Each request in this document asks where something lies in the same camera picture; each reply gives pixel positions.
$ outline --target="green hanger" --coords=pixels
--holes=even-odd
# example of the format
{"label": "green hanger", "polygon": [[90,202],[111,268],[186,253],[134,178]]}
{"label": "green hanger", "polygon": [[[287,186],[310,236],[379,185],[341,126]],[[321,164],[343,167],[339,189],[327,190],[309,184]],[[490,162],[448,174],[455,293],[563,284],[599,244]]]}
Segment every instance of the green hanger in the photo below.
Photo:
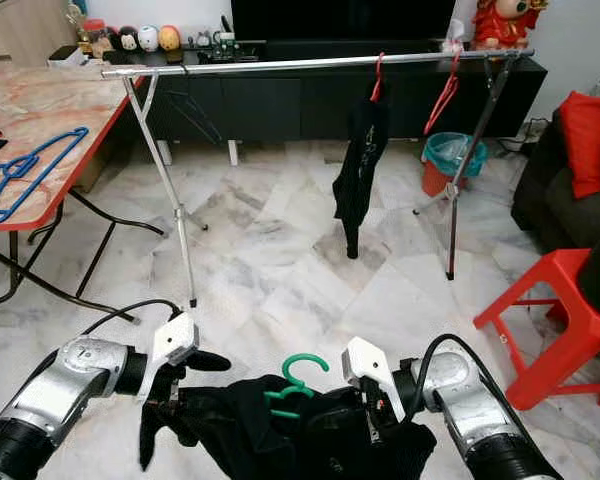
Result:
{"label": "green hanger", "polygon": [[[309,398],[313,398],[313,390],[307,388],[306,384],[302,380],[298,380],[289,372],[291,365],[300,360],[309,360],[311,362],[315,362],[320,365],[324,372],[329,371],[329,364],[317,355],[313,355],[311,353],[298,353],[296,355],[291,355],[282,364],[282,375],[284,375],[284,378],[286,378],[292,384],[292,386],[285,388],[281,392],[264,392],[267,405],[270,403],[270,399],[283,400],[292,393],[302,393]],[[291,418],[294,420],[300,418],[300,415],[293,412],[285,412],[284,410],[274,409],[271,409],[270,411],[271,415],[275,415],[277,417]]]}

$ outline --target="white wall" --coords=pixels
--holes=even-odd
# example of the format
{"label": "white wall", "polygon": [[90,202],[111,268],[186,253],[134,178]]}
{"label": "white wall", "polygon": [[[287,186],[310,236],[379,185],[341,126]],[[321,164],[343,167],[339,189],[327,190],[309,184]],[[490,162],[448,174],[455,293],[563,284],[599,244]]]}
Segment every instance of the white wall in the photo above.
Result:
{"label": "white wall", "polygon": [[107,25],[175,25],[183,40],[201,30],[220,29],[220,15],[231,21],[231,0],[87,0],[91,18]]}
{"label": "white wall", "polygon": [[[456,2],[454,15],[465,24],[467,39],[476,2]],[[535,60],[549,74],[529,116],[550,118],[569,92],[587,93],[600,79],[600,0],[549,0],[530,39]]]}

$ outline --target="clothes rack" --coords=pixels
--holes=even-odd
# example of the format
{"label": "clothes rack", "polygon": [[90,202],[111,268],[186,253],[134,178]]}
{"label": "clothes rack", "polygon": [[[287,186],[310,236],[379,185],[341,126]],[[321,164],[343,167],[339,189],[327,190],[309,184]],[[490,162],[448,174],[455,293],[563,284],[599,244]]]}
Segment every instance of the clothes rack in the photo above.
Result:
{"label": "clothes rack", "polygon": [[[449,242],[449,257],[448,257],[448,268],[447,278],[453,280],[454,278],[454,262],[455,262],[455,244],[456,244],[456,230],[457,230],[457,209],[458,209],[458,183],[462,178],[471,157],[473,156],[478,142],[484,134],[484,130],[489,123],[489,119],[493,114],[493,110],[498,103],[500,94],[502,93],[504,86],[509,77],[509,73],[514,63],[521,57],[533,56],[535,51],[533,49],[525,50],[484,50],[484,51],[469,51],[464,52],[460,55],[459,61],[466,60],[483,60],[485,64],[485,73],[487,76],[487,88],[489,89],[489,98],[482,112],[475,133],[473,135],[472,142],[464,156],[458,172],[454,179],[449,182],[440,195],[437,195],[429,203],[417,208],[413,211],[415,215],[420,214],[424,209],[436,204],[442,199],[448,199],[452,205],[451,215],[451,238]],[[420,62],[438,62],[441,60],[451,60],[456,56],[454,53],[415,53],[405,55],[384,55],[382,57],[383,65],[391,64],[403,64],[403,63],[420,63]],[[503,60],[502,68],[498,74],[496,80],[493,80],[491,74],[491,66],[489,61],[494,59]],[[127,95],[131,102],[140,129],[147,142],[149,151],[153,161],[158,169],[160,178],[165,186],[167,195],[171,202],[174,210],[174,218],[177,224],[178,233],[180,237],[180,246],[182,250],[182,259],[184,267],[187,273],[187,282],[189,287],[189,305],[194,308],[197,304],[195,286],[193,279],[193,270],[191,266],[191,259],[189,254],[189,246],[187,244],[185,218],[186,211],[184,205],[180,203],[177,192],[171,181],[168,170],[165,168],[160,151],[156,140],[151,133],[151,129],[147,123],[147,116],[151,105],[158,83],[158,78],[163,75],[183,75],[186,71],[188,75],[223,75],[231,73],[244,73],[244,72],[271,72],[281,70],[306,70],[306,69],[318,69],[318,68],[342,68],[342,67],[353,67],[353,66],[364,66],[364,65],[376,65],[379,60],[377,55],[365,56],[365,57],[344,57],[344,58],[321,58],[321,59],[309,59],[309,60],[288,60],[288,61],[272,61],[272,62],[253,62],[253,63],[230,63],[230,64],[211,64],[211,65],[172,65],[172,66],[158,66],[158,67],[147,67],[147,66],[124,66],[116,67],[103,70],[102,76],[106,79],[121,78],[124,82],[124,86],[127,91]],[[147,76],[150,77],[149,87],[147,96],[144,103],[141,105],[138,95],[133,86],[132,78],[136,76]]]}

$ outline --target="red table edge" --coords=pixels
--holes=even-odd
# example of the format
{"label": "red table edge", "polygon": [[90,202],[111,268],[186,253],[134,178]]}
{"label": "red table edge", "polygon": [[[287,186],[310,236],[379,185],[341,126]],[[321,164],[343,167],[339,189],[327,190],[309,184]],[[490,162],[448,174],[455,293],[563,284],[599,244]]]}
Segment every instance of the red table edge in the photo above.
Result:
{"label": "red table edge", "polygon": [[[141,80],[142,78],[140,78],[138,82],[136,82],[136,87],[141,83]],[[100,147],[102,141],[109,133],[109,130],[111,130],[113,124],[116,122],[116,120],[118,120],[120,115],[122,115],[122,112],[128,104],[129,95],[127,95],[125,92],[124,98],[120,102],[120,105],[118,105],[115,112],[113,112],[113,115],[111,115],[107,123],[100,130],[100,134],[93,141],[89,149],[86,152],[84,152],[82,159],[76,164],[76,167],[73,169],[71,175],[67,177],[67,180],[64,182],[64,185],[62,185],[60,190],[58,190],[58,193],[47,207],[47,210],[45,210],[45,212],[37,220],[33,220],[31,222],[0,223],[0,232],[12,232],[14,230],[34,230],[36,228],[43,227],[44,225],[46,225],[51,216],[55,213],[56,209],[58,208],[58,205],[60,205],[60,202],[64,200],[64,197],[67,195],[69,189],[73,187],[75,181],[78,179],[78,177],[80,176],[84,168],[87,166],[89,161],[91,161],[93,155],[96,153],[96,150],[98,149],[98,147]]]}

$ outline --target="television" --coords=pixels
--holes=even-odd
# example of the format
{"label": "television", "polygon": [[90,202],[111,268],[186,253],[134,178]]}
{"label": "television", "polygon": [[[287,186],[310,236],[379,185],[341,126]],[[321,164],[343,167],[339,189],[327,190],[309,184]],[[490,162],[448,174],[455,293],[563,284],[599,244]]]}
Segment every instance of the television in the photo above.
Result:
{"label": "television", "polygon": [[455,0],[232,0],[238,40],[444,38]]}

